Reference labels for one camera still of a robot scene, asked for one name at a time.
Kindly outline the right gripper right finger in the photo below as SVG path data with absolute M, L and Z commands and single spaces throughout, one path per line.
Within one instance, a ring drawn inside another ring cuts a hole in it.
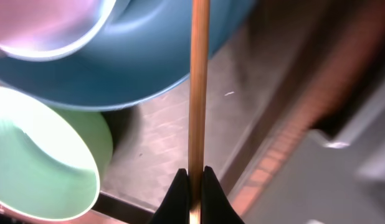
M 244 224 L 232 208 L 213 169 L 209 166 L 204 168 L 201 188 L 203 224 Z

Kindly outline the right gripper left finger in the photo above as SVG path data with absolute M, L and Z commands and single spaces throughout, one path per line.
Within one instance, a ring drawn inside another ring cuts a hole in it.
M 149 224 L 188 224 L 190 208 L 189 177 L 179 169 Z

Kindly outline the mint green bowl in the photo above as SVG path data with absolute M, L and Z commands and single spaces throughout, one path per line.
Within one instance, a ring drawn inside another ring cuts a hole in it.
M 96 203 L 113 155 L 97 112 L 51 108 L 0 86 L 0 204 L 44 221 L 73 220 Z

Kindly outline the wooden chopstick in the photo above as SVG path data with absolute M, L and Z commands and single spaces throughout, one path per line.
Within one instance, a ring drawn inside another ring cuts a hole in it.
M 191 189 L 190 224 L 201 223 L 201 180 L 204 170 L 209 21 L 210 0 L 193 0 L 188 132 L 188 176 Z

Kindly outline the pink cup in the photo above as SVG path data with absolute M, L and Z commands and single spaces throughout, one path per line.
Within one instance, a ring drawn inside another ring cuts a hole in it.
M 0 44 L 64 32 L 97 6 L 97 0 L 0 0 Z

